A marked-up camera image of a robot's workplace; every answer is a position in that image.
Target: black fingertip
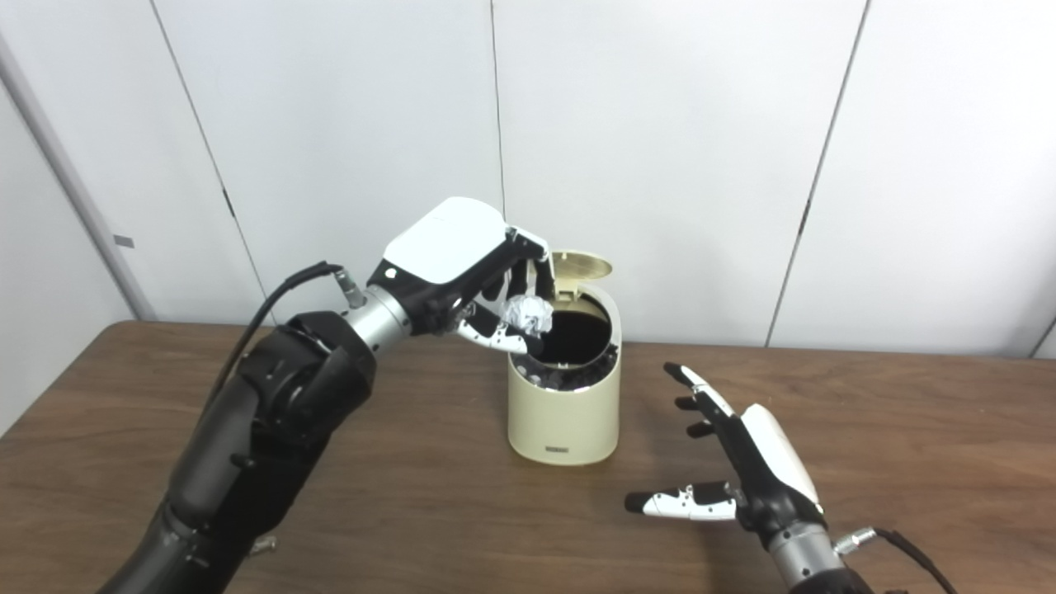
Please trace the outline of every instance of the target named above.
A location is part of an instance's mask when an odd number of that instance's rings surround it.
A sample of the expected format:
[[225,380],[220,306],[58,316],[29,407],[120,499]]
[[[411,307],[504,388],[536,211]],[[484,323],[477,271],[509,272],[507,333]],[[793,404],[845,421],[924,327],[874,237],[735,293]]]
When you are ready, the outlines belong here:
[[711,505],[721,503],[730,499],[727,493],[729,483],[725,481],[715,481],[711,483],[693,483],[693,502],[697,505]]
[[528,354],[531,356],[539,356],[543,353],[543,339],[538,336],[524,335],[525,346],[528,348]]
[[715,427],[712,426],[711,423],[704,423],[703,421],[701,421],[700,423],[694,423],[693,425],[690,425],[689,427],[685,428],[685,434],[690,435],[695,440],[698,440],[700,438],[706,438],[708,435],[711,435],[714,432],[715,432]]
[[466,318],[466,323],[470,324],[480,336],[493,335],[502,321],[495,312],[480,307],[474,307],[473,315]]
[[547,301],[554,298],[553,271],[544,263],[535,264],[535,296]]
[[510,268],[510,285],[506,298],[524,295],[528,292],[528,260],[517,260]]
[[484,287],[480,292],[480,296],[488,301],[494,301],[498,298],[498,294],[503,292],[503,285],[506,284],[506,278],[501,276],[494,282]]
[[677,363],[670,363],[668,361],[668,363],[663,364],[663,370],[667,372],[667,375],[671,375],[672,377],[674,377],[675,380],[678,382],[679,384],[681,384],[681,385],[683,385],[683,386],[685,386],[687,388],[692,388],[693,387],[693,382],[690,382],[690,378],[686,377],[684,373],[682,373],[682,366],[681,365],[679,365]]
[[694,398],[693,396],[678,396],[678,397],[676,397],[675,398],[675,406],[677,406],[679,408],[679,410],[693,410],[693,411],[699,411],[700,410],[699,408],[697,408],[697,400]]
[[627,497],[623,498],[623,507],[631,514],[644,514],[645,504],[653,499],[652,493],[628,493]]

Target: trash can lid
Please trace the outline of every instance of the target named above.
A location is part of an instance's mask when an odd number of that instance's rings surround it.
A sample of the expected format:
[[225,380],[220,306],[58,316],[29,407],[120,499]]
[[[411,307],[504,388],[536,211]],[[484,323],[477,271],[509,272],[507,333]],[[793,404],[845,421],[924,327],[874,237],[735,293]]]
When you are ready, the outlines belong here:
[[595,254],[561,249],[552,254],[553,276],[562,280],[596,280],[611,274],[612,264]]
[[580,297],[580,282],[596,280],[609,275],[612,264],[595,254],[561,249],[553,252],[553,281],[557,302],[576,301]]

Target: robot finger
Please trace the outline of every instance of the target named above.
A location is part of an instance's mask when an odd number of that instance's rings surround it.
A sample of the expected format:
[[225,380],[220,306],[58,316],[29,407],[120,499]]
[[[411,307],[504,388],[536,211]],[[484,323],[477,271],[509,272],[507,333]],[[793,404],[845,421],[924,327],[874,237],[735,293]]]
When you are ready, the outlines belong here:
[[685,428],[685,434],[690,435],[695,440],[699,440],[700,438],[706,438],[708,435],[711,435],[714,432],[715,432],[715,426],[712,425],[711,423],[705,423],[703,421],[701,421],[700,423],[694,423],[693,425],[690,425],[689,427]]
[[553,284],[553,260],[547,254],[544,258],[535,260],[535,295],[544,299],[553,299],[555,289]]
[[719,423],[737,416],[722,394],[692,369],[677,363],[665,363],[663,369],[676,382],[693,390],[693,397],[697,402],[700,412],[710,422]]
[[729,483],[700,483],[656,493],[631,493],[624,499],[627,512],[694,521],[727,521],[737,518],[737,503]]
[[675,406],[677,406],[679,410],[691,410],[693,412],[700,412],[700,409],[697,407],[697,401],[693,396],[676,397]]
[[517,260],[510,268],[510,285],[506,298],[524,295],[528,292],[528,260]]
[[506,284],[506,275],[503,275],[497,279],[495,279],[495,281],[489,284],[488,286],[485,286],[484,290],[480,291],[480,297],[484,297],[488,301],[494,301],[495,299],[498,298],[498,294],[503,292],[503,286],[505,284]]
[[455,333],[463,338],[488,349],[508,353],[539,354],[542,352],[543,340],[541,338],[529,336],[511,327],[487,308],[474,303],[473,310],[455,328]]

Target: trash can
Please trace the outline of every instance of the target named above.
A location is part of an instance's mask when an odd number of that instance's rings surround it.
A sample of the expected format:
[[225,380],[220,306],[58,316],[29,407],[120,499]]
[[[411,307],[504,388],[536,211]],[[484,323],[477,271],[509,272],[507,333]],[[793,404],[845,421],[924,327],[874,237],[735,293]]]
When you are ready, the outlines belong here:
[[555,465],[600,462],[620,433],[622,335],[616,303],[583,281],[612,265],[582,252],[553,253],[552,328],[538,356],[509,357],[509,440],[521,456]]

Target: wooden table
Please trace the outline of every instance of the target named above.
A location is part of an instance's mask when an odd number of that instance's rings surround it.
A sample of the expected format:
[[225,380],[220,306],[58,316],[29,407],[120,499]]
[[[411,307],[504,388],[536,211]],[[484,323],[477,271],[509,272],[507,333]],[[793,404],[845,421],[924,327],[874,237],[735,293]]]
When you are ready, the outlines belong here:
[[[0,592],[91,593],[125,560],[239,329],[103,332],[0,440]],[[627,345],[621,443],[560,468],[506,442],[503,355],[455,338],[382,361],[232,593],[782,592],[733,525],[623,511],[628,490],[731,477],[692,441],[665,360],[738,410],[768,406],[833,535],[897,528],[962,593],[1056,592],[1056,361]],[[883,543],[851,557],[878,593],[939,592]]]

